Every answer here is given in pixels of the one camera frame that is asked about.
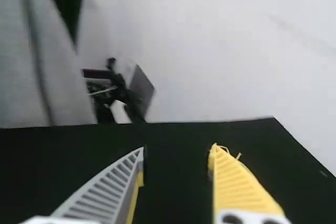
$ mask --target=gray fabric curtain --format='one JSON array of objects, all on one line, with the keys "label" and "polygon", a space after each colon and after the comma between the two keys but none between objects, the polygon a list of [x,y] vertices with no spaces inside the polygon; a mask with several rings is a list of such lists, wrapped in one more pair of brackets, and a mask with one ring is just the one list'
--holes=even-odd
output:
[{"label": "gray fabric curtain", "polygon": [[0,127],[96,122],[52,0],[0,0]]}]

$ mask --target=white cable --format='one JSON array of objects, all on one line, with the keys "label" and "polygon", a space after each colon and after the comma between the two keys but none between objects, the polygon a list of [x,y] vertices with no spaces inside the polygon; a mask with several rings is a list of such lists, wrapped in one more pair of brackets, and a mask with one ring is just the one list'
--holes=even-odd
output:
[{"label": "white cable", "polygon": [[108,91],[111,91],[111,90],[115,90],[117,89],[118,87],[117,86],[112,86],[108,89],[104,89],[104,90],[101,90],[101,91],[97,91],[97,92],[94,92],[94,93],[91,93],[89,95],[95,95],[95,94],[101,94],[101,93],[105,93],[105,92],[108,92]]}]

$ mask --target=black table surface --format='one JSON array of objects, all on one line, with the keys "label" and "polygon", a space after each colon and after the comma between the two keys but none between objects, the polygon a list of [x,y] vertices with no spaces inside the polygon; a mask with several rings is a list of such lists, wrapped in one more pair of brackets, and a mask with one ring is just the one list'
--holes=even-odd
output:
[{"label": "black table surface", "polygon": [[50,215],[119,157],[146,145],[133,223],[212,223],[213,143],[256,175],[293,224],[336,223],[336,178],[275,119],[223,123],[83,125],[0,130],[1,219]]}]

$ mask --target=white wall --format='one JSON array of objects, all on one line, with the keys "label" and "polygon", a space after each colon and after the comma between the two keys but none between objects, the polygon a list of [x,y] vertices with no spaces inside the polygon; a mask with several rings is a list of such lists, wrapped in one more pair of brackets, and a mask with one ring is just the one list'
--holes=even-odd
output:
[{"label": "white wall", "polygon": [[77,36],[77,56],[81,68],[106,69],[106,59],[111,57],[106,23],[97,0],[82,0]]},{"label": "white wall", "polygon": [[273,115],[336,174],[334,0],[98,2],[156,88],[148,121]]}]

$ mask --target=black mat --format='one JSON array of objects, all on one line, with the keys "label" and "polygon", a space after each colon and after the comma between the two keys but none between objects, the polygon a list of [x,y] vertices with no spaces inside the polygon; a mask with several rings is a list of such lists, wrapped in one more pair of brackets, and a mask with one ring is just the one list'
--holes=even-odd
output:
[{"label": "black mat", "polygon": [[229,147],[293,224],[336,223],[336,179],[275,120],[0,130],[1,219],[47,216],[86,181],[147,145],[146,186],[133,223],[210,224],[212,143]]}]

